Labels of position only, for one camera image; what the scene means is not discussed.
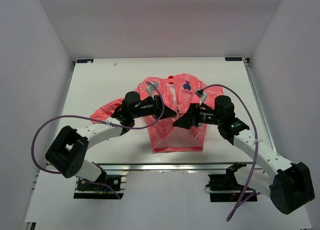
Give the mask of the pink bear print jacket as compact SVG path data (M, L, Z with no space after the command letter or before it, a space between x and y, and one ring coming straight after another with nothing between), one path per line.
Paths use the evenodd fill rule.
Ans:
M191 103L199 103L200 97L195 94L206 84L187 73L168 76L168 78L147 77L135 89L142 99L148 96L146 82L156 81L166 106L177 112L177 116L158 121L149 127L148 134L154 152L191 152L204 148L207 125L183 129L173 126L173 122L187 112Z

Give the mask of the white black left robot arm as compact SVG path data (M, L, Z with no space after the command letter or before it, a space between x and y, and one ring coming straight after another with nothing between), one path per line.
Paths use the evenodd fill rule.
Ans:
M110 121L80 129L63 127L45 158L65 178L76 176L88 181L94 189L101 189L106 183L106 172L95 163L85 160L88 149L110 138L126 134L134 127L136 118L151 116L161 120L176 115L159 95L141 100L139 93L131 91L115 108Z

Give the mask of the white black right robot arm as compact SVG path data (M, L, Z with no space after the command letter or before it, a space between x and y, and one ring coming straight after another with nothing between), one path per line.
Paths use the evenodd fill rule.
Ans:
M236 117L234 108L230 97L218 96L214 108L192 103L187 112L173 123L175 127L184 129L198 127L201 123L217 125L223 139L246 153L262 169L251 170L246 164L237 162L226 169L224 179L218 183L211 181L207 186L212 190L249 187L269 197L284 214L290 214L314 200L309 168L302 162L291 162L259 142L249 126Z

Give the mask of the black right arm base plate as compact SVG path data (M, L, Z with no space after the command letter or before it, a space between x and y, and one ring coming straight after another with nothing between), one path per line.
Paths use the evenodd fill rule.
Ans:
M208 183L205 185L205 190L209 191L210 201L218 203L236 203L242 189L242 185L236 184L235 186L232 186L228 183L224 174L208 175Z

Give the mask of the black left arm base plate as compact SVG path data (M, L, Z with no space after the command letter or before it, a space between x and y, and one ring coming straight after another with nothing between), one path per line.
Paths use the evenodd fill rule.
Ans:
M91 184L79 178L73 194L74 199L120 200L126 188L127 176L112 173L105 176L104 185Z

